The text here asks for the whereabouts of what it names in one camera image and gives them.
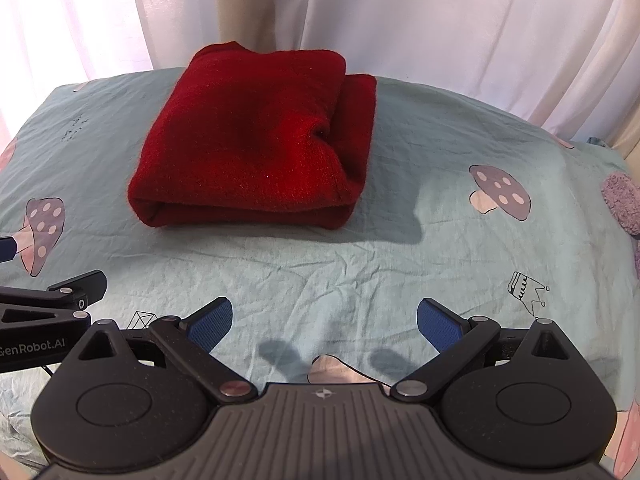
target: blue gripper pad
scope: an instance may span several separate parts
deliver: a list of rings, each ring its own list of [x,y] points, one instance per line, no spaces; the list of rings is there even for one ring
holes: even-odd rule
[[[227,298],[217,298],[183,320],[186,336],[207,354],[231,330],[234,311]]]
[[[418,330],[435,349],[442,353],[465,335],[466,320],[433,300],[418,305]]]

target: bed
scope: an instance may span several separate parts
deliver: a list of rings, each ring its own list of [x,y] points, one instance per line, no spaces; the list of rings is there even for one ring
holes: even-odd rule
[[[306,381],[320,354],[394,383],[436,355],[415,322],[428,296],[502,326],[549,317],[618,409],[634,405],[634,241],[600,193],[608,174],[626,171],[615,151],[562,145],[473,99],[379,78],[367,182],[343,229],[154,229],[132,213],[126,188],[181,73],[63,86],[32,115],[0,157],[0,229],[35,226],[55,241],[2,263],[3,285],[45,288],[100,269],[108,291],[90,313],[121,328],[226,296],[234,324],[213,353],[258,387]],[[498,207],[484,210],[479,191],[494,188]],[[45,207],[38,231],[31,210]],[[0,449],[33,468],[46,462],[30,408],[47,378],[40,368],[0,376]]]

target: logo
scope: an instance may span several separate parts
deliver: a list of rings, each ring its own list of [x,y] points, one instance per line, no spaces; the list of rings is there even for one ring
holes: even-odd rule
[[[55,348],[62,348],[66,345],[65,339],[62,337],[55,341],[45,341],[43,343],[30,343],[28,345],[19,344],[18,346],[0,347],[0,357],[7,355],[30,354],[32,352],[43,352]]]
[[[320,388],[319,390],[314,391],[314,395],[316,397],[319,397],[320,399],[328,399],[329,397],[331,397],[334,393],[329,390],[328,388]]]

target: folded red towel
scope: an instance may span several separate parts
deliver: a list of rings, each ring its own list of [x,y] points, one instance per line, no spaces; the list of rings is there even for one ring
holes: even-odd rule
[[[129,203],[153,227],[272,222],[341,227],[367,173],[376,79],[329,50],[211,45],[151,127]]]

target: white curtain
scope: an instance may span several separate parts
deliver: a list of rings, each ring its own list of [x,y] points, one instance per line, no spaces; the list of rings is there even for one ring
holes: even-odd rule
[[[0,144],[57,85],[183,66],[231,40],[330,48],[350,72],[607,139],[640,95],[639,37],[640,0],[0,0]]]

